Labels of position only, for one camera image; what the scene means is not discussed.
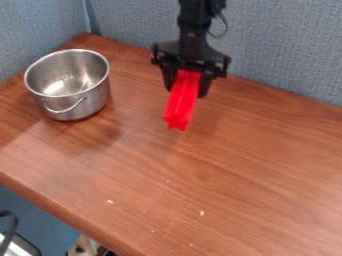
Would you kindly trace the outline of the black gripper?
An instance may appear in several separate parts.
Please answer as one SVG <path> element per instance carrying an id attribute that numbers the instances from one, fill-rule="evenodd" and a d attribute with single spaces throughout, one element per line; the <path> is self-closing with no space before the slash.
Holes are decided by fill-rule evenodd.
<path id="1" fill-rule="evenodd" d="M 178 39 L 153 44 L 151 63 L 162 69 L 167 90 L 173 89 L 179 69 L 201 72 L 198 97 L 204 98 L 209 94 L 213 80 L 228 76 L 232 58 L 208 42 L 210 23 L 196 25 L 178 21 L 178 25 Z"/>

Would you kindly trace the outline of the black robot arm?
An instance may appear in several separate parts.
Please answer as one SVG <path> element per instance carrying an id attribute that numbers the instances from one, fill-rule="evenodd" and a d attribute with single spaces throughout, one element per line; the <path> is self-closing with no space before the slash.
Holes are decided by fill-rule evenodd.
<path id="1" fill-rule="evenodd" d="M 214 49 L 208 42 L 213 36 L 213 20 L 221 18 L 229 30 L 224 10 L 226 0 L 178 0 L 179 37 L 173 41 L 155 42 L 151 46 L 151 63 L 162 70 L 165 87 L 171 90 L 181 69 L 200 73 L 198 97 L 208 96 L 212 83 L 228 77 L 232 57 Z"/>

